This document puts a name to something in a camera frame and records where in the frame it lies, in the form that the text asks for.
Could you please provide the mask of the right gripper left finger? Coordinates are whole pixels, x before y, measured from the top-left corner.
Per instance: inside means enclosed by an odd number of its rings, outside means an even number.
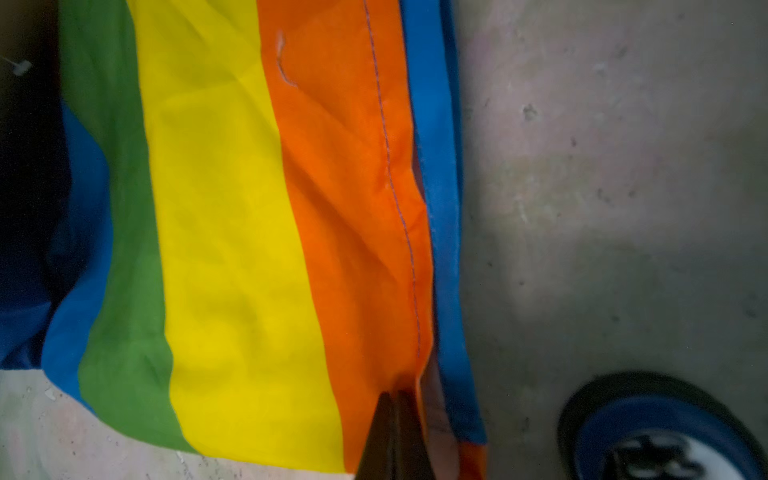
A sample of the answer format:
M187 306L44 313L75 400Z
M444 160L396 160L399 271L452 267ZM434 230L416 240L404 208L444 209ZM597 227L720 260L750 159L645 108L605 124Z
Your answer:
M388 392L384 392L377 400L365 448L355 474L356 480L394 478L393 428L393 400Z

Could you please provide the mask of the multicolour shorts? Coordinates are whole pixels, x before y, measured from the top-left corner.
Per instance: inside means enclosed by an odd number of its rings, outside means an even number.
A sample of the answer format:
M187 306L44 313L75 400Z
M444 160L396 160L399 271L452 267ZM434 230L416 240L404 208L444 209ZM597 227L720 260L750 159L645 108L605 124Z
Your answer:
M486 475L448 1L5 1L1 366L118 432L355 476L411 392Z

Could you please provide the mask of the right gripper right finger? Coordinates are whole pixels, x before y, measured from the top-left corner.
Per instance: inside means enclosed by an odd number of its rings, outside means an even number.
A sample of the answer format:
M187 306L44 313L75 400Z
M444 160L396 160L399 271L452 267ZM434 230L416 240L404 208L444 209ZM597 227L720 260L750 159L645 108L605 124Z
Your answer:
M415 397L401 391L395 397L395 478L435 480Z

